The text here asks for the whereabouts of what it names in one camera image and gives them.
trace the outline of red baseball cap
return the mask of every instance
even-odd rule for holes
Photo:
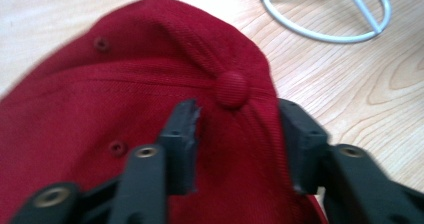
[[[120,174],[126,150],[153,143],[186,99],[202,109],[197,191],[170,197],[170,223],[325,222],[291,187],[260,50],[197,8],[142,0],[100,19],[0,102],[0,223],[52,183],[89,190]]]

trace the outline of white metal wire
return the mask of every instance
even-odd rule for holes
[[[288,29],[303,35],[305,37],[324,41],[324,42],[332,42],[332,43],[357,43],[357,42],[363,42],[367,41],[377,35],[379,35],[389,24],[391,13],[392,13],[392,7],[390,5],[389,0],[379,0],[380,4],[383,6],[384,11],[384,17],[381,23],[378,23],[371,12],[369,11],[368,7],[365,5],[365,3],[362,0],[353,0],[353,2],[356,4],[356,6],[361,11],[362,15],[364,15],[367,22],[370,24],[373,31],[357,35],[357,36],[332,36],[327,34],[322,34],[318,32],[311,31],[309,29],[306,29],[302,26],[299,26],[298,24],[292,22],[290,19],[286,18],[284,15],[282,15],[272,4],[271,0],[262,0],[262,3],[265,5],[265,8],[268,10],[268,12],[281,24],[286,26]]]

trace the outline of red button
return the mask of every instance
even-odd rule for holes
[[[224,108],[238,109],[242,107],[249,99],[249,94],[249,83],[246,77],[239,72],[225,72],[216,80],[216,100]]]

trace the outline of black plastic part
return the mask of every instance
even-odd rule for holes
[[[325,162],[324,206],[330,223],[424,223],[422,213],[362,149],[332,147]]]
[[[53,204],[52,200],[58,198],[58,192],[62,190],[61,202]],[[35,193],[21,208],[19,213],[11,221],[12,224],[49,223],[67,224],[74,223],[73,211],[78,201],[78,187],[73,183],[56,183]]]
[[[165,166],[160,145],[143,145],[132,151],[107,223],[165,224]]]
[[[322,177],[320,162],[329,148],[328,135],[296,103],[279,99],[278,105],[293,188],[300,194],[316,194]]]
[[[402,184],[399,184],[399,183],[397,184],[402,189],[403,193],[405,193],[408,196],[409,200],[411,200],[414,206],[418,208],[421,211],[421,214],[423,214],[424,216],[424,193],[418,192]]]
[[[76,214],[78,223],[106,223],[119,180],[120,177],[116,177],[82,194]]]
[[[179,103],[156,140],[166,150],[168,195],[185,195],[195,190],[195,130],[199,111],[195,100]]]

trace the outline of wooden surface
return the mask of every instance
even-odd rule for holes
[[[0,95],[105,13],[135,0],[0,0]],[[331,143],[368,149],[396,181],[424,191],[424,0],[390,0],[376,39],[353,45],[288,31],[260,0],[182,0],[237,27],[270,61],[279,96],[299,103]],[[292,20],[347,35],[370,31],[350,0],[274,0]],[[381,19],[377,0],[366,0]]]

